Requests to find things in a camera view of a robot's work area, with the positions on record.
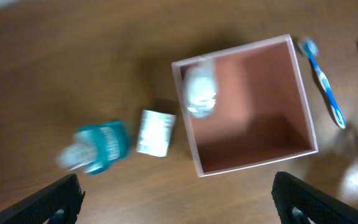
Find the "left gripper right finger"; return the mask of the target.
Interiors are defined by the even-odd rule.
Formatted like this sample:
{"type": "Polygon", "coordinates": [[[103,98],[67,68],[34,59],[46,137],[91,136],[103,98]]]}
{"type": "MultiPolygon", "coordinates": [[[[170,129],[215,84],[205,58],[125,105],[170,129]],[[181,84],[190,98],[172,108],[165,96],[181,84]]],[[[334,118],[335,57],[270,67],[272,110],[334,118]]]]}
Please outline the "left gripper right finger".
{"type": "Polygon", "coordinates": [[[358,224],[358,210],[287,172],[275,174],[272,197],[282,223],[358,224]]]}

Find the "green white small carton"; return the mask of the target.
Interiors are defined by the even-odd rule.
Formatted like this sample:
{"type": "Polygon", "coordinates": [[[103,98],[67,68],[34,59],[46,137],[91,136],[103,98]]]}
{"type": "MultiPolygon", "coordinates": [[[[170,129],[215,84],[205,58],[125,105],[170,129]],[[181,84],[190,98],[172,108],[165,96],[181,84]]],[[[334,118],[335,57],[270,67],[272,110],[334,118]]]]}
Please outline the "green white small carton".
{"type": "Polygon", "coordinates": [[[174,114],[143,110],[136,151],[166,157],[175,120],[174,114]]]}

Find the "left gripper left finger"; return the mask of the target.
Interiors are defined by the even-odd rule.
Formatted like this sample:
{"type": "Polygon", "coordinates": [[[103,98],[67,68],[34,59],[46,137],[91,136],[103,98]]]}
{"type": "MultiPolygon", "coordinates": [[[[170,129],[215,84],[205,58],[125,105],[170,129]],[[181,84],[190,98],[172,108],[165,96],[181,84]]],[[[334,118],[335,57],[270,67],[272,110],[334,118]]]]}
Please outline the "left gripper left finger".
{"type": "Polygon", "coordinates": [[[77,221],[85,192],[78,176],[68,174],[0,211],[0,224],[71,223],[77,221]]]}

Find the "clear spray bottle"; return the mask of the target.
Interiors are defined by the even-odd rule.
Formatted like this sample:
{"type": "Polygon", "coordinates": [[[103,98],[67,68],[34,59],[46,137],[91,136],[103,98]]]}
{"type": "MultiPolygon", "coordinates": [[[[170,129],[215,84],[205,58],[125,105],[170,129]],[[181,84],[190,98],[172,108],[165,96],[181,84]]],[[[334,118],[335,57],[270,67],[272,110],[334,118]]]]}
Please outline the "clear spray bottle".
{"type": "Polygon", "coordinates": [[[214,59],[206,57],[186,71],[184,97],[193,117],[203,119],[213,113],[218,90],[214,59]]]}

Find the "blue white toothbrush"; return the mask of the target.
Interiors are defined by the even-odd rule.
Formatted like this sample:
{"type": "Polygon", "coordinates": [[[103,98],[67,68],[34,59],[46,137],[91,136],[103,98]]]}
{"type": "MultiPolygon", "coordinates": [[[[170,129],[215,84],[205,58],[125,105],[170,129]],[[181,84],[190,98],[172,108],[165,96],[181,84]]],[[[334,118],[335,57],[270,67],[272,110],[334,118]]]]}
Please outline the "blue white toothbrush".
{"type": "Polygon", "coordinates": [[[316,76],[318,78],[318,81],[324,91],[324,94],[326,95],[326,98],[329,102],[329,108],[331,109],[331,112],[333,114],[333,120],[337,124],[338,127],[341,129],[346,128],[346,120],[345,117],[333,95],[331,85],[329,83],[329,80],[325,73],[322,71],[320,66],[318,65],[316,61],[316,57],[318,55],[318,47],[315,44],[315,42],[310,39],[304,39],[298,41],[298,47],[302,54],[310,61],[310,64],[316,73],[316,76]]]}

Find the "teal mouthwash bottle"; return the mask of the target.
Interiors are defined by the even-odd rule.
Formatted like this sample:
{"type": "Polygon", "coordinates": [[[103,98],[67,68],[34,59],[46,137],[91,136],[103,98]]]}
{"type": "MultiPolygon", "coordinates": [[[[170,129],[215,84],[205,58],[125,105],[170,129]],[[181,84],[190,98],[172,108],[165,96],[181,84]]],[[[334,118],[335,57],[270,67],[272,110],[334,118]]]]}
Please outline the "teal mouthwash bottle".
{"type": "Polygon", "coordinates": [[[77,129],[73,142],[57,157],[57,164],[66,170],[81,169],[88,175],[108,170],[127,157],[131,142],[122,121],[92,124],[77,129]]]}

